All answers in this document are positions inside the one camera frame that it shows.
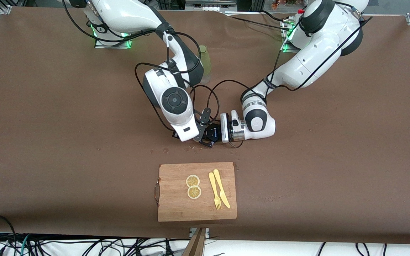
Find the cutting board handle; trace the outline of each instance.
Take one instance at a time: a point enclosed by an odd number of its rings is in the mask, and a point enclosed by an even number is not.
[[[157,198],[157,194],[158,194],[158,190],[159,190],[159,194],[161,194],[161,188],[159,187],[159,181],[161,179],[158,178],[158,181],[156,182],[156,184],[154,185],[154,199],[156,200],[156,205],[159,207],[159,199]]]

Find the yellow utensil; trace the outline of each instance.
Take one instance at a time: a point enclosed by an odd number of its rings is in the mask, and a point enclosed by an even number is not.
[[[221,183],[221,176],[219,175],[219,170],[218,169],[214,169],[213,173],[215,175],[216,180],[218,181],[218,185],[219,185],[219,196],[222,199],[222,202],[226,205],[227,208],[230,208],[231,205],[229,204],[229,201],[227,200],[226,197],[226,193],[224,193],[224,188],[222,187],[222,183]]]
[[[221,209],[221,199],[218,196],[218,191],[216,191],[215,175],[213,173],[209,173],[208,177],[210,178],[211,187],[213,188],[213,193],[215,194],[216,209],[220,210]]]

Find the wooden cutting board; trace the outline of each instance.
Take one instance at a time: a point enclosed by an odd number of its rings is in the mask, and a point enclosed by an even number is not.
[[[214,203],[213,188],[208,173],[218,169],[222,186],[230,204],[228,209],[221,201],[222,209]],[[197,175],[202,194],[190,199],[186,179]],[[158,222],[185,222],[189,220],[236,219],[235,172],[233,162],[205,162],[199,164],[161,164],[159,167]]]

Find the lemon slice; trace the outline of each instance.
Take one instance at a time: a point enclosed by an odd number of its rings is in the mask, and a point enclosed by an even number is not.
[[[196,175],[189,175],[186,179],[186,185],[190,186],[198,186],[200,184],[200,179]]]
[[[202,190],[199,186],[193,185],[188,188],[188,196],[190,199],[197,199],[202,194]]]

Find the gray circular joint cover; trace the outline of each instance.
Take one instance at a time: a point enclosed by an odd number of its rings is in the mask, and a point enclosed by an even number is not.
[[[179,115],[188,107],[188,95],[179,87],[171,87],[164,91],[161,102],[168,112]]]

